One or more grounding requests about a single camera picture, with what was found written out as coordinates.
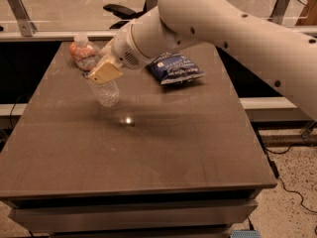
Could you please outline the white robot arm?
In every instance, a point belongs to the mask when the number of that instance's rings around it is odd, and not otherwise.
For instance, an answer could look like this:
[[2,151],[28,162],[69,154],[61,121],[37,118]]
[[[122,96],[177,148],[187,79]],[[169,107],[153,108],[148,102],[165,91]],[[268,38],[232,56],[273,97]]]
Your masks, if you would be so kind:
[[104,83],[159,55],[206,42],[317,120],[317,40],[247,14],[227,0],[158,0],[123,26],[88,78]]

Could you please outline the white gripper with vents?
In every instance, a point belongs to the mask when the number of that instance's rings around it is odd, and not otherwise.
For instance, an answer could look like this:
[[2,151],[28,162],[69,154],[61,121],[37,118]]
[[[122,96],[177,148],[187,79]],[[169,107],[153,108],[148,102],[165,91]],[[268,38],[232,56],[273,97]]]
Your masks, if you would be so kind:
[[139,69],[156,58],[156,25],[129,22],[102,49],[105,62],[95,67],[87,78],[101,84],[122,75],[118,67]]

